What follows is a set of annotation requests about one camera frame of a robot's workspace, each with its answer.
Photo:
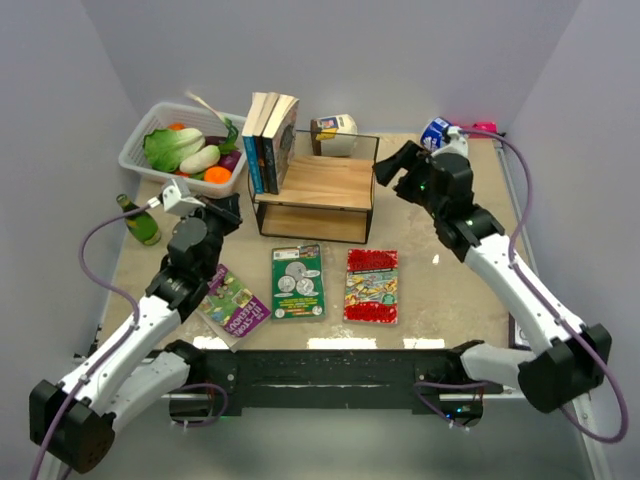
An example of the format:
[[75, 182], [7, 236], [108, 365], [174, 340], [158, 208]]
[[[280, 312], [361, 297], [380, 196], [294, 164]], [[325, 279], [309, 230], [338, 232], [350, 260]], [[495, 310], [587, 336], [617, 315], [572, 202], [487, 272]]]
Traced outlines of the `blue 26-storey treehouse book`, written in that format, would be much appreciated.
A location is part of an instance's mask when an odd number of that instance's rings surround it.
[[252, 102], [247, 113], [242, 139], [249, 167], [249, 174], [256, 194], [263, 194], [263, 182], [258, 165], [258, 147], [255, 140], [254, 130], [258, 123], [267, 94], [264, 92], [254, 92]]

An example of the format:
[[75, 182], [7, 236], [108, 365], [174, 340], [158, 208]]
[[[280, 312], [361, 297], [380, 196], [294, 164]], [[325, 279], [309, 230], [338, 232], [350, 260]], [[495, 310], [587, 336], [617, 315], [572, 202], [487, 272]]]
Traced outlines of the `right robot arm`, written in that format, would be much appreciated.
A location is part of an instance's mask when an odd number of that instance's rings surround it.
[[440, 242], [489, 286], [529, 343], [527, 351], [480, 341], [457, 347], [459, 360], [445, 369], [448, 386], [459, 393], [480, 381], [516, 387], [550, 413], [603, 383], [611, 336], [601, 325], [587, 326], [510, 252], [502, 225], [474, 201], [467, 155], [464, 145], [430, 154], [408, 141], [373, 170], [378, 184], [430, 214]]

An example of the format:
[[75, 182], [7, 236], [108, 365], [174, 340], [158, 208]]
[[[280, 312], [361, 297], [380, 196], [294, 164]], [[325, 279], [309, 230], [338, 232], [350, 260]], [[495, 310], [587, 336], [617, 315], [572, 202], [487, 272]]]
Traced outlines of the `dark Edward Tulane book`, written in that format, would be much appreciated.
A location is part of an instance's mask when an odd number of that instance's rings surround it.
[[269, 193], [269, 180], [266, 167], [266, 154], [263, 145], [263, 132], [268, 124], [271, 113], [277, 103], [279, 94], [276, 92], [264, 93], [261, 96], [262, 103], [256, 124], [253, 129], [253, 137], [256, 146], [257, 164], [261, 177], [261, 192]]

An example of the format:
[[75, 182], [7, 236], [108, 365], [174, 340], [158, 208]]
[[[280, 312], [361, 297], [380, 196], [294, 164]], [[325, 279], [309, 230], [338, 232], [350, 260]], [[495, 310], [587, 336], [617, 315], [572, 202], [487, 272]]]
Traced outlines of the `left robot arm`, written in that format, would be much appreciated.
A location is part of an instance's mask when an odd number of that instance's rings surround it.
[[158, 206], [180, 220], [159, 272], [144, 296], [132, 301], [130, 317], [72, 372], [56, 383], [42, 380], [30, 392], [30, 439], [39, 447], [33, 479], [91, 471], [116, 436], [163, 395], [196, 392], [206, 383], [203, 354], [187, 342], [145, 359], [208, 293], [223, 239], [242, 222], [239, 196], [210, 199], [166, 186], [140, 210]]

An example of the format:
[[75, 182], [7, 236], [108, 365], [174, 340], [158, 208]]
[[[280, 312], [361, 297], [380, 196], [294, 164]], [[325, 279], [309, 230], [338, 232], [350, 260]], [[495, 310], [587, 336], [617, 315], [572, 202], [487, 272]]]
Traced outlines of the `Little Women book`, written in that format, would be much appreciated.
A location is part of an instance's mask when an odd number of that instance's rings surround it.
[[279, 195], [293, 158], [299, 99], [280, 94], [262, 134], [265, 158], [265, 191]]

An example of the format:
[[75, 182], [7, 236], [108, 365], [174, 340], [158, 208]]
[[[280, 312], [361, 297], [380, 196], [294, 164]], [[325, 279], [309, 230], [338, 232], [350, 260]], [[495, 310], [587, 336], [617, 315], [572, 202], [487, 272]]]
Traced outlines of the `red patterned book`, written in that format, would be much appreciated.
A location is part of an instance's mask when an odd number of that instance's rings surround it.
[[398, 252], [350, 249], [343, 320], [363, 324], [398, 323]]

